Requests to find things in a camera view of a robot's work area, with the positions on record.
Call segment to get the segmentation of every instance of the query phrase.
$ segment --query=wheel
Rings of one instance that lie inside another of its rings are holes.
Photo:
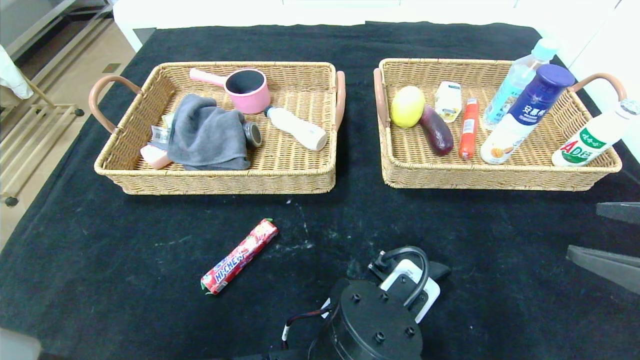
[[[17,199],[17,198],[15,198],[15,197],[9,196],[8,198],[6,198],[6,199],[4,200],[4,203],[5,203],[8,207],[12,208],[12,207],[14,207],[14,206],[16,206],[16,205],[18,204],[18,199]]]

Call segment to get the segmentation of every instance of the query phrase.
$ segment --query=sausage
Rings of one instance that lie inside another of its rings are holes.
[[[478,101],[470,97],[465,108],[465,117],[460,133],[460,150],[458,154],[462,160],[470,160],[476,153],[476,132],[478,130]]]
[[[453,149],[453,135],[449,126],[442,120],[438,113],[429,105],[424,105],[420,126],[424,136],[431,146],[431,150],[438,156],[445,156]]]

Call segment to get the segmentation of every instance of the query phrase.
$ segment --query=wicker basket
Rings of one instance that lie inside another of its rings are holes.
[[[595,74],[566,90],[536,130],[503,165],[488,165],[479,155],[479,147],[488,133],[478,126],[476,155],[470,161],[458,156],[460,118],[449,124],[454,149],[446,156],[435,156],[420,126],[403,129],[390,123],[390,101],[404,86],[418,86],[427,104],[434,105],[440,82],[462,85],[463,104],[477,97],[481,112],[495,95],[511,61],[384,59],[374,71],[382,176],[394,188],[461,188],[505,190],[590,189],[605,175],[622,168],[613,148],[585,167],[555,167],[552,153],[591,119],[575,92],[595,78],[609,80],[626,97],[624,88],[608,74]]]
[[[186,171],[173,163],[154,170],[140,156],[151,138],[151,125],[175,111],[186,94],[213,97],[231,110],[224,89],[192,81],[190,68],[217,75],[251,67],[265,73],[271,103],[321,126],[328,135],[321,151],[310,151],[293,136],[277,129],[263,114],[246,115],[258,123],[262,147],[248,152],[248,170]],[[116,127],[98,110],[97,97],[111,81],[127,85],[138,95]],[[244,194],[324,193],[335,185],[337,131],[344,113],[344,73],[330,63],[316,62],[193,62],[158,65],[142,88],[120,76],[107,76],[93,87],[90,108],[111,136],[95,161],[94,169],[120,185],[128,194]]]

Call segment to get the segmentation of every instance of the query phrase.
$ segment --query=black tablecloth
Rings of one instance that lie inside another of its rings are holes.
[[[452,267],[420,327],[429,359],[637,359],[640,297],[565,260],[568,244],[640,256],[638,227],[600,218],[637,200],[637,162],[588,192],[395,190],[383,184],[372,70],[383,58],[514,60],[539,38],[504,24],[158,30],[124,70],[166,61],[329,61],[347,79],[337,184],[324,195],[130,196],[93,171],[108,134],[91,118],[0,256],[0,326],[72,359],[196,359],[264,352],[283,321],[339,277],[371,279],[411,244]],[[101,108],[119,119],[133,94]],[[585,98],[591,112],[597,109]],[[219,297],[199,280],[263,217],[281,235]],[[296,323],[304,347],[320,320]]]

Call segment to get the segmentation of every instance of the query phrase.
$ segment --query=pink sponge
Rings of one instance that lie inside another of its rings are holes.
[[[153,145],[147,145],[140,149],[140,154],[142,155],[142,158],[156,170],[159,170],[171,163],[166,151],[158,149]]]

